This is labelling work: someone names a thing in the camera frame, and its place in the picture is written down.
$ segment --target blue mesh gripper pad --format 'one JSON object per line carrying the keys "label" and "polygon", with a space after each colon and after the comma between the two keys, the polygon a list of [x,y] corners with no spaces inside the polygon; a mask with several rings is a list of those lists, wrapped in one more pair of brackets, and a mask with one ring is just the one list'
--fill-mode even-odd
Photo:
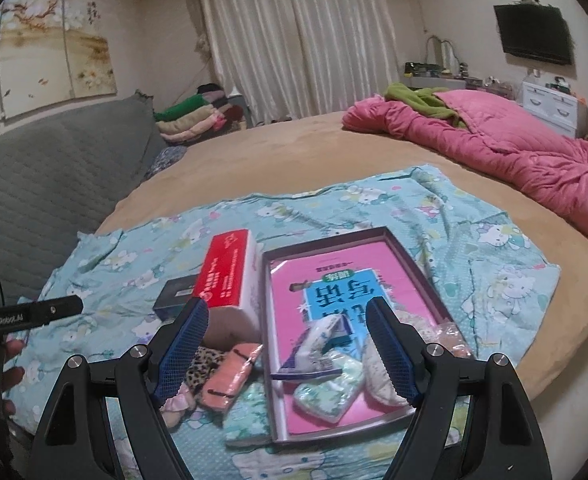
{"label": "blue mesh gripper pad", "polygon": [[152,397],[159,406],[175,396],[181,387],[187,368],[203,340],[208,322],[207,304],[199,300],[158,365],[158,382]]}
{"label": "blue mesh gripper pad", "polygon": [[372,302],[367,304],[367,328],[392,380],[394,390],[414,405],[422,394],[416,386],[413,364],[382,312]]}

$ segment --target finger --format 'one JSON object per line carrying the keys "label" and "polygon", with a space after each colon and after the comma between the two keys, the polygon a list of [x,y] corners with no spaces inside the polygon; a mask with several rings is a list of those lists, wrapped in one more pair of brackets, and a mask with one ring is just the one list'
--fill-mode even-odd
{"label": "finger", "polygon": [[5,343],[5,362],[15,358],[25,348],[25,342],[20,339],[12,339]]}
{"label": "finger", "polygon": [[5,415],[16,415],[16,406],[11,400],[4,400],[3,411],[5,412]]}
{"label": "finger", "polygon": [[25,369],[21,366],[15,366],[10,368],[7,372],[3,373],[3,379],[1,380],[1,388],[4,392],[10,388],[15,387],[18,383],[23,380]]}

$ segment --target blue hello kitty blanket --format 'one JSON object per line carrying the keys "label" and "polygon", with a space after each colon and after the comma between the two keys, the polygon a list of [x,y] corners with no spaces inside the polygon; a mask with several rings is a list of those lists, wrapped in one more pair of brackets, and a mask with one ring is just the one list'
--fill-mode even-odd
{"label": "blue hello kitty blanket", "polygon": [[[40,299],[77,294],[85,309],[31,332],[16,362],[26,370],[23,382],[10,393],[17,423],[36,431],[69,355],[103,360],[148,342],[160,326],[152,305],[161,288],[199,271],[212,235],[250,228],[270,250],[383,225],[421,266],[476,356],[485,360],[501,351],[518,363],[560,269],[504,211],[457,189],[436,168],[421,166],[296,195],[253,194],[126,232],[79,234],[78,246],[52,273]],[[139,478],[117,402],[109,403],[109,413],[126,476]],[[453,439],[464,424],[461,413],[452,422]],[[356,437],[334,447],[232,449],[225,446],[221,420],[200,408],[173,433],[196,480],[379,479],[402,436],[391,428],[375,440]]]}

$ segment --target drawer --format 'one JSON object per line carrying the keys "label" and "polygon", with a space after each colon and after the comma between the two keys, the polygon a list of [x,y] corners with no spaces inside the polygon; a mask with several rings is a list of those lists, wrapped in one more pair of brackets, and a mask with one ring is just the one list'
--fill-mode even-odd
{"label": "drawer", "polygon": [[536,86],[523,83],[523,108],[545,117],[551,117],[553,107],[551,92]]}
{"label": "drawer", "polygon": [[567,126],[564,123],[559,123],[558,121],[551,120],[548,116],[543,114],[538,114],[536,112],[531,113],[536,119],[543,122],[547,127],[551,128],[557,134],[561,134],[562,136],[569,137],[570,139],[576,138],[576,129],[572,128],[571,126]]}
{"label": "drawer", "polygon": [[546,103],[549,117],[572,128],[578,125],[578,101],[572,96],[561,97],[552,95]]}

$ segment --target pink book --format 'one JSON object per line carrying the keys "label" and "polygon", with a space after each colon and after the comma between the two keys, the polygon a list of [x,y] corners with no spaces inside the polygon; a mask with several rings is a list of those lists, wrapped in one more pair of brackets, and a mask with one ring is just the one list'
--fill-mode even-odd
{"label": "pink book", "polygon": [[[267,303],[272,310],[268,316],[269,340],[273,342],[269,346],[272,370],[278,369],[289,357],[306,329],[306,322],[323,314],[349,317],[354,334],[351,341],[336,349],[360,360],[362,343],[367,336],[365,306],[376,296],[384,297],[396,308],[424,317],[433,325],[442,322],[442,312],[434,312],[427,306],[415,285],[416,279],[412,280],[406,271],[407,265],[407,261],[404,265],[399,261],[398,254],[381,237],[333,252],[271,261],[271,283],[268,285],[271,301]],[[351,433],[410,413],[408,408],[399,410],[380,404],[363,389],[341,420],[329,424],[295,406],[292,395],[295,387],[296,384],[272,381],[277,442],[314,440],[319,438],[314,433],[328,436],[326,430],[337,428],[344,430],[340,433]]]}

